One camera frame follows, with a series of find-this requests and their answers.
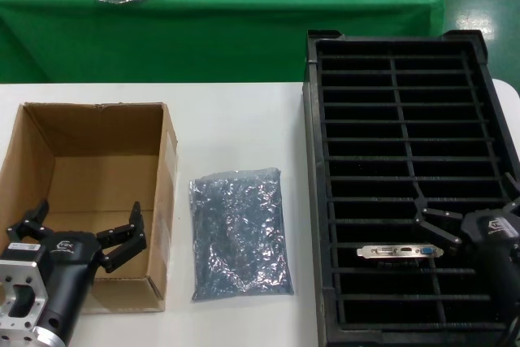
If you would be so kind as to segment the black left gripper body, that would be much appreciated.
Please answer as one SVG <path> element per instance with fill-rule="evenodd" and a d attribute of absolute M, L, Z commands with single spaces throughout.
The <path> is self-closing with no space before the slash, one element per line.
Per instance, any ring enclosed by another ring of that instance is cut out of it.
<path fill-rule="evenodd" d="M 91 232 L 56 232 L 41 243 L 50 251 L 52 272 L 39 326 L 68 342 L 93 286 L 102 248 Z"/>

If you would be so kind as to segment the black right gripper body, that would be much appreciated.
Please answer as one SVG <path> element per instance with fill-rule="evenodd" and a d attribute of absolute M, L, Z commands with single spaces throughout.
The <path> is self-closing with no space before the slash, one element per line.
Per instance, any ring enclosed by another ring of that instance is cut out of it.
<path fill-rule="evenodd" d="M 486 283 L 506 323 L 505 336 L 519 335 L 518 205 L 465 215 L 461 231 L 470 240 L 471 262 Z"/>

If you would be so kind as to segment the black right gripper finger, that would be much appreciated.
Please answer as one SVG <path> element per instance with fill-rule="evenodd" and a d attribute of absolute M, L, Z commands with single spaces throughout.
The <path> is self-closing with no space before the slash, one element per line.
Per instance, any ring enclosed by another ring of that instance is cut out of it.
<path fill-rule="evenodd" d="M 417 209 L 414 230 L 428 243 L 441 248 L 445 253 L 456 254 L 462 247 L 461 213 L 429 207 L 424 197 L 414 199 Z"/>
<path fill-rule="evenodd" d="M 501 180 L 501 184 L 509 198 L 509 202 L 504 207 L 504 210 L 508 212 L 515 212 L 519 208 L 519 183 L 510 173 L 506 172 Z"/>

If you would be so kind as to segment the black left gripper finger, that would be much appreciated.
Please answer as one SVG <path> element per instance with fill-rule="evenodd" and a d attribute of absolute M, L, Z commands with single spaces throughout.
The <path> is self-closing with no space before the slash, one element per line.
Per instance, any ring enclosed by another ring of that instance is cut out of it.
<path fill-rule="evenodd" d="M 134 202 L 128 224 L 96 234 L 102 249 L 115 247 L 110 253 L 100 254 L 100 266 L 112 273 L 147 248 L 141 204 Z"/>
<path fill-rule="evenodd" d="M 54 231 L 44 226 L 50 206 L 46 199 L 31 210 L 27 210 L 21 220 L 6 229 L 10 242 L 21 242 L 25 237 L 41 241 L 54 235 Z"/>

